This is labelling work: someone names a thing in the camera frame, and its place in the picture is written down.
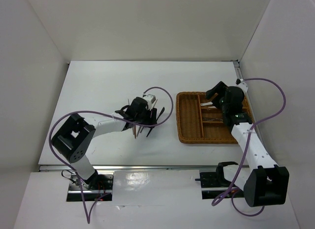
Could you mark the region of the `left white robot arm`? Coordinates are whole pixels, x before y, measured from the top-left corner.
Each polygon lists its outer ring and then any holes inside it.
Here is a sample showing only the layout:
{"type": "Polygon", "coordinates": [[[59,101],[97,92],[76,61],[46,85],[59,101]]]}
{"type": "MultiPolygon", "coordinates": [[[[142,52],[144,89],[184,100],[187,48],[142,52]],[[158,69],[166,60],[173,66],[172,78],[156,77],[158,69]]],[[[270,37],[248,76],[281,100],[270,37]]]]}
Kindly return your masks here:
{"type": "Polygon", "coordinates": [[[52,137],[52,145],[78,172],[80,184],[86,189],[92,189],[102,181],[86,156],[92,139],[111,132],[126,131],[134,128],[135,123],[155,125],[155,103],[154,95],[143,95],[136,97],[130,105],[115,111],[109,118],[84,118],[77,113],[72,114],[52,137]]]}

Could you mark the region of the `black knife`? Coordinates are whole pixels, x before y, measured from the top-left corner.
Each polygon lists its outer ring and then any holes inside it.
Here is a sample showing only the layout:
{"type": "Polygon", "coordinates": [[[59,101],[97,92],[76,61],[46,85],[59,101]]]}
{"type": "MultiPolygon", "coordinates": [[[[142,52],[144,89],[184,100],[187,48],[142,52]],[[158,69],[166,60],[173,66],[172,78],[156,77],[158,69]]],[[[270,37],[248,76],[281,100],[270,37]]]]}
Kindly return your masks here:
{"type": "Polygon", "coordinates": [[[158,119],[160,118],[160,116],[164,113],[165,111],[165,107],[163,107],[160,111],[159,114],[157,114],[157,109],[156,108],[153,108],[152,109],[152,114],[151,114],[151,117],[150,117],[150,121],[149,121],[149,125],[152,126],[152,125],[156,125],[157,124],[157,121],[158,119]]]}

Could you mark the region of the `silver knife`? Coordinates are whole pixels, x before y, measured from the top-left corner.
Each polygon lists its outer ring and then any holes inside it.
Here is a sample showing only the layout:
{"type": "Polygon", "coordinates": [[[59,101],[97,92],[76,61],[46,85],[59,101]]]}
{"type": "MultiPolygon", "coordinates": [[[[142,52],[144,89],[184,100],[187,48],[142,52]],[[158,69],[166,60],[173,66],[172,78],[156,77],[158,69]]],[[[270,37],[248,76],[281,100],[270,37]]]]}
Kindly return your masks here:
{"type": "Polygon", "coordinates": [[[139,129],[138,129],[138,131],[137,131],[137,137],[139,136],[139,134],[142,132],[142,130],[143,130],[143,127],[139,127],[139,129]]]}

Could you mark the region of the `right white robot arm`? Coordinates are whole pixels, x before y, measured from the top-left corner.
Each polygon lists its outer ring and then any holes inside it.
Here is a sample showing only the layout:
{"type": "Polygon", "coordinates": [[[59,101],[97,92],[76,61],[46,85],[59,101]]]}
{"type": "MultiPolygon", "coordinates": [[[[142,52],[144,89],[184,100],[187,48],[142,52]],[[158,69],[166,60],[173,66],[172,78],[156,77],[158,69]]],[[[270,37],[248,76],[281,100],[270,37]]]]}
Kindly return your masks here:
{"type": "Polygon", "coordinates": [[[289,172],[279,166],[260,141],[249,114],[243,110],[243,101],[248,86],[243,79],[237,79],[235,86],[220,81],[206,92],[206,99],[221,111],[222,120],[243,151],[239,164],[222,162],[217,166],[215,181],[221,186],[229,183],[225,192],[212,201],[218,205],[234,187],[243,192],[248,206],[270,206],[285,203],[289,172]]]}

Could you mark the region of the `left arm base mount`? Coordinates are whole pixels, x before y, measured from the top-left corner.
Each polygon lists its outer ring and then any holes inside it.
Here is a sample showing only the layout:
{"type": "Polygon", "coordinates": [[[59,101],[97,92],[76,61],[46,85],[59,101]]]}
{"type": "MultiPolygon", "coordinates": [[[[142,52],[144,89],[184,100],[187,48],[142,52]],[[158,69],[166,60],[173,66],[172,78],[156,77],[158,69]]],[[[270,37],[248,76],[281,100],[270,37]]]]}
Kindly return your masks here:
{"type": "MultiPolygon", "coordinates": [[[[70,170],[62,170],[61,176],[68,180],[67,202],[81,202],[81,188],[76,174],[70,170]]],[[[100,197],[100,201],[112,201],[114,173],[101,172],[95,182],[87,184],[81,180],[85,201],[95,201],[100,197]]]]}

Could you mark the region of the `white spoon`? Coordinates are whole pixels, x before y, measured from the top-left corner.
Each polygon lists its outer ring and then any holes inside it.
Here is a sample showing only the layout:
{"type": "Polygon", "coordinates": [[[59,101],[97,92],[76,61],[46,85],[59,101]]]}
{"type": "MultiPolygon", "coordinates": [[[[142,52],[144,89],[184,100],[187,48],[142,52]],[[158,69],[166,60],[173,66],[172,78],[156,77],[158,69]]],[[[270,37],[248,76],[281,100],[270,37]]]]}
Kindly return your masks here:
{"type": "Polygon", "coordinates": [[[212,102],[201,103],[200,106],[201,107],[210,107],[210,106],[213,106],[213,103],[212,102]]]}

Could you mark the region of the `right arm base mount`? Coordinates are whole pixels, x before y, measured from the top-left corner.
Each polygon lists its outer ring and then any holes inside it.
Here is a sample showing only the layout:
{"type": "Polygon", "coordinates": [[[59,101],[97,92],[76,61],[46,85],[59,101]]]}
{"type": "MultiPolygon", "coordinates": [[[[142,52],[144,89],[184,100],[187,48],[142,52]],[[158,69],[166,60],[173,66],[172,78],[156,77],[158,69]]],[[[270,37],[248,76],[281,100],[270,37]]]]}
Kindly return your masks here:
{"type": "Polygon", "coordinates": [[[202,199],[214,199],[229,187],[230,181],[226,180],[223,176],[223,168],[226,166],[238,169],[236,162],[220,162],[215,170],[199,173],[199,177],[195,181],[201,186],[202,199]]]}

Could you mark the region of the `lone silver fork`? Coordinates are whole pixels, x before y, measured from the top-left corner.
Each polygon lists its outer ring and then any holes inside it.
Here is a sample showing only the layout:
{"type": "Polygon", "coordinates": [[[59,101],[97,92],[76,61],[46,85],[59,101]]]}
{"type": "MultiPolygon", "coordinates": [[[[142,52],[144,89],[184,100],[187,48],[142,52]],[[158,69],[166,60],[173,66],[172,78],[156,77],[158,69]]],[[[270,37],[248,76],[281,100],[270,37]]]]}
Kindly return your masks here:
{"type": "Polygon", "coordinates": [[[218,118],[202,118],[203,122],[223,122],[222,119],[218,119],[218,118]]]}

